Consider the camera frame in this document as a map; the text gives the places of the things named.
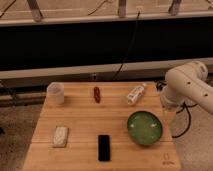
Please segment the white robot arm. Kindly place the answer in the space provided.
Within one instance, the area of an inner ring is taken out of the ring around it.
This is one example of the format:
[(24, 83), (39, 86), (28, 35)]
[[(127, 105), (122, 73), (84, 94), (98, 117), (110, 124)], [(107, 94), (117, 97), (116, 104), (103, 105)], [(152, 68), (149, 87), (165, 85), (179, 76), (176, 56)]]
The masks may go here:
[(166, 86), (160, 92), (162, 106), (174, 110), (185, 98), (197, 103), (213, 115), (213, 87), (206, 83), (208, 69), (200, 61), (193, 61), (168, 70)]

